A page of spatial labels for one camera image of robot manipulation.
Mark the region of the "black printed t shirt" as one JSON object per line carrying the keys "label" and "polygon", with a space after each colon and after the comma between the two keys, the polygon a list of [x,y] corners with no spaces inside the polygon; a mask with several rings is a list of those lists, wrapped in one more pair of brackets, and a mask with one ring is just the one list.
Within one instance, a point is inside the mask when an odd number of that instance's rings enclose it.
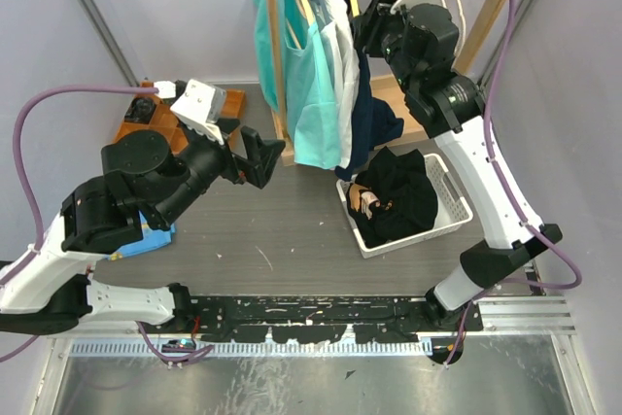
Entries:
{"label": "black printed t shirt", "polygon": [[382,149],[346,191],[348,213],[367,248],[433,228],[437,198],[423,154]]}

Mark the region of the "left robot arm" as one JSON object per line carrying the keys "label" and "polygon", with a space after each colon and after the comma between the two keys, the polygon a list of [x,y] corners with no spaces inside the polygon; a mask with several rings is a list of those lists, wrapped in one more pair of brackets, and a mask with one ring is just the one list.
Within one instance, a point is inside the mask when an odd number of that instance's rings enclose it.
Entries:
{"label": "left robot arm", "polygon": [[173,154],[153,130],[129,133],[101,151],[103,173],[61,204],[43,244],[1,268],[1,330],[51,335],[91,322],[140,322],[183,333],[194,322],[189,289],[111,286],[94,280],[95,265],[142,240],[142,225],[167,230],[219,177],[259,189],[270,181],[282,140],[262,140],[245,126],[246,153],[234,154],[189,131]]}

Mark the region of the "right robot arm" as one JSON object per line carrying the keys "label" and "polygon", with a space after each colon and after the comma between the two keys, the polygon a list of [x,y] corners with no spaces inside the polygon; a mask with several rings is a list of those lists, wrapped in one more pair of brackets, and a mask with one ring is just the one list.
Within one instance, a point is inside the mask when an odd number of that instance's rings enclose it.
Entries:
{"label": "right robot arm", "polygon": [[505,168],[494,134],[486,129],[477,84],[453,63],[459,28],[440,5],[403,7],[371,0],[352,20],[357,50],[389,65],[410,115],[448,157],[473,202],[484,238],[460,255],[459,265],[425,295],[430,326],[451,329],[461,308],[563,238],[530,206]]}

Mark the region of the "cream plastic hanger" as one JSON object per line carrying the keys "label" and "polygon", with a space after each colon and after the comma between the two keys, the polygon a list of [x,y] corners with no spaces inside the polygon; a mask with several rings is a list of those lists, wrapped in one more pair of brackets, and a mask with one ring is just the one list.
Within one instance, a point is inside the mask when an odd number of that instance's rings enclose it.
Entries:
{"label": "cream plastic hanger", "polygon": [[462,0],[455,0],[455,2],[460,20],[460,42],[458,45],[458,52],[461,52],[467,40],[467,19]]}

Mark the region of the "navy t shirt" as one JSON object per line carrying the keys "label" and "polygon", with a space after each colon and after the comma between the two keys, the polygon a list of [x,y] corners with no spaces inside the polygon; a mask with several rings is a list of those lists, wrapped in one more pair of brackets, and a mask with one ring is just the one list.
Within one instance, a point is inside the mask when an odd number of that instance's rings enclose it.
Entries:
{"label": "navy t shirt", "polygon": [[372,95],[368,58],[360,50],[356,50],[356,53],[360,77],[351,118],[351,157],[345,168],[334,169],[336,177],[344,181],[349,181],[354,172],[367,163],[371,151],[377,146],[396,140],[404,129],[404,119],[397,117],[386,101]]}

